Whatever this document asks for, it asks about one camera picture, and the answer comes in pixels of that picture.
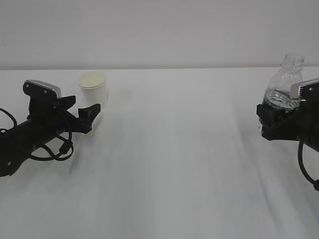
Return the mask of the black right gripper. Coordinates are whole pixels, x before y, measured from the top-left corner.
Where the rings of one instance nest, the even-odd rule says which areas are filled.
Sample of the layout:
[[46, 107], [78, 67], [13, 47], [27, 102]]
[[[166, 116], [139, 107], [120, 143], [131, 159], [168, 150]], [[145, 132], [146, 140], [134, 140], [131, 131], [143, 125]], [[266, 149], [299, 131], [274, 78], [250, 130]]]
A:
[[[301, 102], [298, 110], [287, 113], [283, 109], [275, 109], [259, 104], [256, 114], [262, 125], [261, 136], [268, 141], [289, 140], [300, 141], [315, 151], [319, 151], [319, 102]], [[298, 116], [299, 134], [296, 136], [294, 120]]]

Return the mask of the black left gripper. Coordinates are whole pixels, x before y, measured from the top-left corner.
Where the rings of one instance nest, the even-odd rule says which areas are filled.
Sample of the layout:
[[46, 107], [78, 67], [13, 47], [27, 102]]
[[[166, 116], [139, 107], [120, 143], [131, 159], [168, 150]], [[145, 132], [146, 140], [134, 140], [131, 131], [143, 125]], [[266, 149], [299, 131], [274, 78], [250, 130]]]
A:
[[92, 129], [95, 118], [101, 111], [100, 104], [79, 109], [78, 118], [68, 109], [76, 103], [76, 96], [61, 97], [54, 101], [30, 98], [28, 119], [43, 124], [57, 133], [88, 133]]

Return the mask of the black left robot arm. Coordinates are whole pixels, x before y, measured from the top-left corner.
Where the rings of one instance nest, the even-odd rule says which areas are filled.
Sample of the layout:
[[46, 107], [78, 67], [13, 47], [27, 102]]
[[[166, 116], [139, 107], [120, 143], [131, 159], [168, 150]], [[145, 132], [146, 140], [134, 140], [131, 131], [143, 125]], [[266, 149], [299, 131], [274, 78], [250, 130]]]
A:
[[75, 96], [52, 101], [30, 99], [29, 116], [13, 127], [0, 130], [0, 175], [13, 175], [27, 160], [64, 161], [74, 152], [72, 134], [87, 134], [101, 111], [100, 104], [78, 110], [75, 117], [68, 109]]

